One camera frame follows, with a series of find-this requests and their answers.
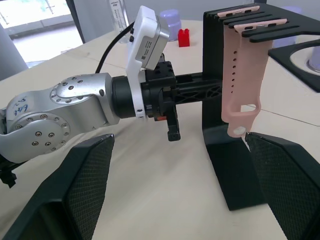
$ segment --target beige table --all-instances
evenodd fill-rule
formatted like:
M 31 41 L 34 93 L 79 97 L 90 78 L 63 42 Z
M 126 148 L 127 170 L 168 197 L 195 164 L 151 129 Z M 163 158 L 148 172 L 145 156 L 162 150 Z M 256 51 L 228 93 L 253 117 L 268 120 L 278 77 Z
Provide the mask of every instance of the beige table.
M 172 62 L 176 75 L 201 72 L 202 23 L 183 21 L 182 25 L 191 31 L 191 47 L 178 48 L 176 42 L 170 42 L 164 51 L 166 59 Z M 19 93 L 48 88 L 72 75 L 93 73 L 114 36 L 109 33 L 1 81 L 0 108 Z M 125 46 L 117 44 L 102 71 L 125 75 L 126 57 Z M 320 130 L 311 124 L 320 124 L 320 116 L 305 116 L 308 108 L 315 106 L 309 96 L 315 101 L 319 97 L 270 60 L 261 101 L 262 108 L 271 108 L 277 114 L 261 111 L 252 130 L 299 143 L 320 160 Z M 283 99 L 299 104 L 288 110 L 292 104 Z M 150 119 L 143 124 L 124 119 L 116 126 L 77 136 L 57 152 L 19 167 L 12 189 L 0 184 L 0 237 L 72 146 L 93 136 L 114 133 L 107 191 L 94 240 L 285 240 L 267 205 L 228 210 L 204 144 L 201 103 L 179 105 L 177 111 L 181 132 L 178 142 L 168 142 L 164 121 Z

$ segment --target bolt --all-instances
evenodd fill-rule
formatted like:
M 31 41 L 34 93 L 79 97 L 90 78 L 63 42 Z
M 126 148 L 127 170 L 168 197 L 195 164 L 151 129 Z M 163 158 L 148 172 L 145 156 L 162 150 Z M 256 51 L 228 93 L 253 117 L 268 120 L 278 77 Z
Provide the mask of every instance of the bolt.
M 105 91 L 103 89 L 100 89 L 99 90 L 99 94 L 100 94 L 101 97 L 103 97 L 105 95 Z

